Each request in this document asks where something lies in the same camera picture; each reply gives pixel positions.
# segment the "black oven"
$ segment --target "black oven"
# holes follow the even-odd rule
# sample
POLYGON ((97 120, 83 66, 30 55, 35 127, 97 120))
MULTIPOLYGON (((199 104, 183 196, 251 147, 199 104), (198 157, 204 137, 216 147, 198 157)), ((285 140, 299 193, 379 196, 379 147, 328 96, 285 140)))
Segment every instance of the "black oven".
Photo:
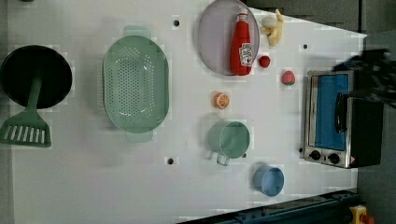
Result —
POLYGON ((304 158, 352 168, 380 163, 383 105, 348 97, 370 79, 352 71, 308 73, 304 158))

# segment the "green spatula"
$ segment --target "green spatula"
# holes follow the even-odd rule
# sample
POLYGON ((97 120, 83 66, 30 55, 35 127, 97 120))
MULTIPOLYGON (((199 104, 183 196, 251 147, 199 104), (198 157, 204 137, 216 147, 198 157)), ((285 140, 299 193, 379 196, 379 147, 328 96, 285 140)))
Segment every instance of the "green spatula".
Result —
POLYGON ((42 75, 35 74, 26 108, 7 119, 0 129, 0 142, 28 147, 50 147, 50 127, 37 113, 42 75))

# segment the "ketchup label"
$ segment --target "ketchup label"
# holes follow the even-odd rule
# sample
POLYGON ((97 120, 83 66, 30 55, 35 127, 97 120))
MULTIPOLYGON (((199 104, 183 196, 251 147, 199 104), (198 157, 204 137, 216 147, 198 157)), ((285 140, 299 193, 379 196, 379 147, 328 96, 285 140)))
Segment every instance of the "ketchup label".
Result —
POLYGON ((239 21, 248 22, 248 15, 247 14, 239 14, 238 17, 236 18, 236 22, 239 22, 239 21))
POLYGON ((242 44, 242 48, 239 48, 239 56, 240 56, 242 65, 251 67, 253 60, 252 60, 251 44, 250 43, 242 44))

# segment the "blue bowl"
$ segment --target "blue bowl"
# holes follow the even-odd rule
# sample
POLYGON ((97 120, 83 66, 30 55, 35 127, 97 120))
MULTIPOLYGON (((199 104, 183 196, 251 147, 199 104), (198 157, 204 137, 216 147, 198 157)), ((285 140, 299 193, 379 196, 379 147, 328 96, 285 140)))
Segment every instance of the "blue bowl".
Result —
POLYGON ((263 194, 274 197, 283 189, 285 177, 279 168, 261 166, 254 175, 254 186, 263 194))

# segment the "green colander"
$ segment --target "green colander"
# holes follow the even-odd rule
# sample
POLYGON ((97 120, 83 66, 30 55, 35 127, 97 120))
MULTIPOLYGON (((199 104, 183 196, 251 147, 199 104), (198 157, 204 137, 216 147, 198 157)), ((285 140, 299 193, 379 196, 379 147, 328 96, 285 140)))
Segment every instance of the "green colander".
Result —
POLYGON ((151 140, 169 108, 168 61, 150 39, 145 27, 125 27, 103 65, 106 112, 133 143, 151 140))

